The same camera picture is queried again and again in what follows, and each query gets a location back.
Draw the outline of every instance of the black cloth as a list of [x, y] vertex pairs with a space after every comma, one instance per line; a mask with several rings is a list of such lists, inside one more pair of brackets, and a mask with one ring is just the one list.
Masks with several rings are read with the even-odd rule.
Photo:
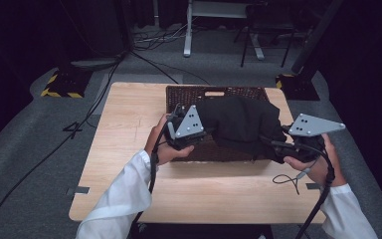
[[279, 121], [280, 110], [271, 103], [232, 96], [207, 99], [196, 107], [201, 124], [218, 146], [284, 163], [270, 145], [260, 140], [260, 135], [270, 140], [287, 140]]

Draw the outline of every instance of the dark background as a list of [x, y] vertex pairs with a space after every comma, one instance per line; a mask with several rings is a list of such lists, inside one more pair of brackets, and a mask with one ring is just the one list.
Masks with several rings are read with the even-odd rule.
[[[59, 1], [39, 2], [0, 1], [0, 130], [32, 100], [30, 85], [44, 72], [67, 61], [96, 57], [77, 31], [109, 55], [130, 43], [130, 18], [125, 20], [123, 9], [113, 7], [121, 1], [98, 1], [100, 9], [93, 1], [64, 1], [79, 29]], [[131, 2], [132, 22], [154, 24], [152, 1]], [[164, 25], [183, 21], [186, 4], [180, 6], [174, 19], [161, 16]], [[161, 0], [160, 7], [159, 13], [171, 13], [174, 5]], [[96, 31], [104, 37], [94, 38]], [[304, 67], [325, 77], [330, 100], [382, 189], [382, 1], [343, 1]]]

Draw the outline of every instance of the wooden table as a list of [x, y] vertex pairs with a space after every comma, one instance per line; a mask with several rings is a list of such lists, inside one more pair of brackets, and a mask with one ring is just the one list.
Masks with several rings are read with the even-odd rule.
[[[151, 128], [166, 110], [164, 84], [114, 83], [108, 94], [70, 211], [83, 220], [125, 164], [144, 148]], [[266, 89], [272, 104], [281, 109], [282, 124], [293, 122], [279, 89]], [[274, 224], [303, 223], [319, 197], [308, 190], [305, 177], [297, 195], [291, 183], [275, 184], [279, 174], [297, 175], [286, 164], [270, 160], [251, 162], [170, 162], [159, 167], [153, 202], [142, 222]], [[318, 212], [313, 223], [322, 223]]]

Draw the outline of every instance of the human hand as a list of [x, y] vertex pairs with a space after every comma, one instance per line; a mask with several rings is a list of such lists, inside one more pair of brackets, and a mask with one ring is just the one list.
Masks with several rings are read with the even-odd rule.
[[[149, 156], [151, 156], [151, 152], [153, 151], [154, 145], [157, 142], [157, 138], [159, 137], [160, 132], [162, 131], [163, 126], [167, 121], [167, 116], [168, 114], [164, 114], [160, 119], [159, 123], [151, 129], [150, 135], [148, 136], [148, 140], [144, 148], [144, 150]], [[162, 144], [158, 146], [157, 150], [157, 155], [159, 157], [159, 162], [157, 163], [157, 165], [163, 165], [175, 157], [186, 157], [194, 149], [194, 145], [191, 145], [181, 150], [176, 150], [175, 148], [169, 146], [169, 144], [167, 144], [165, 141], [166, 138], [163, 134], [159, 142], [162, 142]]]
[[[346, 184], [346, 179], [343, 177], [343, 174], [341, 172], [339, 157], [337, 156], [334, 145], [331, 143], [330, 138], [326, 133], [324, 133], [322, 137], [324, 138], [325, 150], [327, 151], [330, 162], [334, 168], [335, 178], [331, 183], [331, 186], [341, 186], [343, 184]], [[303, 171], [306, 168], [311, 167], [309, 173], [307, 174], [308, 177], [321, 186], [325, 185], [328, 164], [322, 156], [317, 161], [312, 161], [308, 163], [302, 163], [296, 158], [290, 156], [286, 156], [284, 158], [284, 161], [288, 163], [293, 169], [299, 171]]]

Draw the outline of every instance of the white lab coat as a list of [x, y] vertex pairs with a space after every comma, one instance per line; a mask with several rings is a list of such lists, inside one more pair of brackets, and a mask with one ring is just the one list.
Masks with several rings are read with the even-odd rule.
[[[136, 213], [151, 204], [149, 181], [150, 158], [140, 150], [80, 224], [77, 238], [125, 239]], [[348, 184], [332, 187], [321, 211], [326, 215], [322, 227], [332, 238], [377, 238]]]

